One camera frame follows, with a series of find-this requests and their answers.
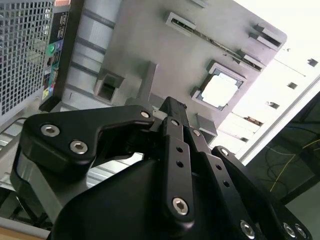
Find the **perforated metal grille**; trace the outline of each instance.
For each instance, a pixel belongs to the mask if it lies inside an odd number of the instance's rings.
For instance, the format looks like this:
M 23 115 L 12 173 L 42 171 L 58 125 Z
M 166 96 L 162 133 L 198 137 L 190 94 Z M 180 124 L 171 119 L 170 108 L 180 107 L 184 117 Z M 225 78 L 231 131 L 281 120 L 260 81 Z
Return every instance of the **perforated metal grille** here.
M 53 1 L 12 2 L 0 2 L 2 115 L 41 88 L 53 15 Z

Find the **black cable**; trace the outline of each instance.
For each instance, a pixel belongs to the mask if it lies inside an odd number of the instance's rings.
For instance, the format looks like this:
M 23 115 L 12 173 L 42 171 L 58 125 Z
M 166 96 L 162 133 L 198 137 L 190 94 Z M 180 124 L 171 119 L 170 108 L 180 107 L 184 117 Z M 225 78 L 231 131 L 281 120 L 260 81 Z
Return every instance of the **black cable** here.
M 299 126 L 285 126 L 284 128 L 285 129 L 300 129 L 300 130 L 304 130 L 304 131 L 307 131 L 307 132 L 315 134 L 315 135 L 319 135 L 319 133 L 317 133 L 315 131 L 312 131 L 312 130 L 309 130 L 309 129 L 306 129 L 303 127 L 299 127 Z
M 271 182 L 271 183 L 274 183 L 275 181 L 274 180 L 269 180 L 269 179 L 263 179 L 263 178 L 258 178 L 259 180 L 261 180 L 261 181 L 266 181 L 266 182 Z M 288 186 L 284 183 L 284 182 L 282 182 L 282 181 L 277 181 L 277 183 L 279 183 L 279 184 L 282 184 L 282 186 L 284 186 L 284 188 L 285 188 L 285 195 L 288 195 L 289 194 L 289 188 L 288 188 Z

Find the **gray metal panel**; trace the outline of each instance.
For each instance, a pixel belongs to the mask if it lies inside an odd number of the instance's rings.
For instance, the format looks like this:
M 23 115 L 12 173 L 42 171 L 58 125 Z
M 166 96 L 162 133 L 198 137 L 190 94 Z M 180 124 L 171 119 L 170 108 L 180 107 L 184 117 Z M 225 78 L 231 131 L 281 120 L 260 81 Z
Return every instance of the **gray metal panel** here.
M 86 0 L 84 8 L 115 23 L 121 3 L 122 0 Z
M 217 129 L 215 127 L 215 123 L 210 121 L 199 114 L 196 114 L 197 128 L 203 134 L 204 139 L 208 145 L 216 138 Z
M 99 47 L 107 48 L 112 32 L 112 28 L 83 15 L 80 20 L 77 35 Z
M 122 3 L 102 65 L 126 79 L 119 89 L 121 94 L 114 100 L 116 105 L 123 105 L 127 98 L 136 97 L 143 70 L 152 61 L 159 64 L 152 85 L 153 94 L 163 99 L 171 96 L 185 103 L 193 126 L 196 125 L 196 113 L 214 120 L 219 126 L 259 73 L 237 64 L 208 42 L 196 36 L 185 36 L 167 26 L 167 13 L 175 12 L 194 22 L 198 31 L 235 52 L 254 53 L 264 65 L 274 58 L 276 52 L 249 38 L 250 33 L 258 33 L 254 29 L 257 24 L 269 26 L 261 18 L 232 0 L 208 3 L 207 8 L 186 0 L 130 0 Z M 283 37 L 285 42 L 285 34 L 273 26 L 268 29 Z M 203 83 L 208 74 L 206 67 L 212 59 L 247 79 L 246 86 L 236 93 L 229 102 L 228 111 L 223 114 L 192 101 L 190 97 L 191 90 Z
M 74 67 L 69 68 L 67 83 L 79 89 L 85 90 L 88 93 L 94 93 L 96 77 L 80 71 Z
M 110 107 L 110 105 L 94 99 L 93 94 L 79 93 L 75 89 L 69 89 L 68 85 L 64 90 L 62 102 L 80 110 Z

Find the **cable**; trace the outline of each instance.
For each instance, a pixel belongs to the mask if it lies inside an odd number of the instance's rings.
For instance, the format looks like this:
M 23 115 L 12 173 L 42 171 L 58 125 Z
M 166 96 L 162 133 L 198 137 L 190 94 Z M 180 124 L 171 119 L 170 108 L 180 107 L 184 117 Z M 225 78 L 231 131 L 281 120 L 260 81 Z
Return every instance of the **cable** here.
M 288 156 L 295 155 L 294 153 L 282 153 L 282 152 L 276 151 L 276 150 L 274 150 L 272 147 L 268 147 L 268 146 L 265 146 L 265 147 L 266 147 L 267 149 L 270 149 L 271 151 L 277 153 L 277 154 L 288 155 Z
M 305 149 L 309 146 L 311 146 L 312 144 L 315 144 L 317 142 L 320 142 L 320 139 L 318 140 L 315 140 L 305 146 L 302 147 L 302 149 Z M 277 181 L 279 180 L 280 176 L 282 175 L 282 173 L 285 171 L 286 167 L 289 165 L 289 163 L 295 158 L 296 154 L 292 156 L 292 158 L 290 158 L 290 160 L 284 165 L 283 169 L 281 170 L 281 172 L 279 173 L 278 177 L 275 179 L 275 182 L 274 184 L 272 185 L 271 189 L 270 189 L 270 192 L 272 192 L 272 190 L 274 189 L 275 185 L 277 184 Z
M 270 192 L 272 192 L 272 190 L 274 189 L 275 185 L 277 184 L 277 181 L 279 180 L 280 176 L 282 175 L 282 173 L 285 171 L 286 167 L 288 166 L 288 164 L 295 158 L 296 155 L 293 155 L 290 160 L 284 165 L 284 167 L 282 168 L 281 172 L 279 173 L 278 177 L 275 179 Z
M 317 142 L 320 142 L 320 139 L 315 140 L 315 141 L 313 141 L 313 142 L 311 142 L 311 143 L 309 143 L 309 144 L 305 145 L 304 147 L 302 147 L 302 149 L 305 149 L 305 148 L 309 147 L 310 145 L 315 144 L 315 143 L 317 143 Z
M 285 126 L 284 128 L 286 128 L 286 129 L 300 129 L 300 130 L 304 130 L 304 131 L 307 131 L 307 132 L 315 134 L 315 135 L 319 135 L 319 133 L 316 133 L 315 131 L 311 131 L 309 129 L 299 127 L 299 126 Z
M 269 179 L 263 179 L 263 178 L 258 178 L 259 180 L 261 180 L 261 181 L 266 181 L 266 182 L 271 182 L 271 183 L 274 183 L 275 181 L 274 180 L 269 180 Z M 288 188 L 288 186 L 284 183 L 284 182 L 282 182 L 282 181 L 278 181 L 277 182 L 278 184 L 282 184 L 283 186 L 284 186 L 284 188 L 285 188 L 285 195 L 288 195 L 289 194 L 289 188 Z

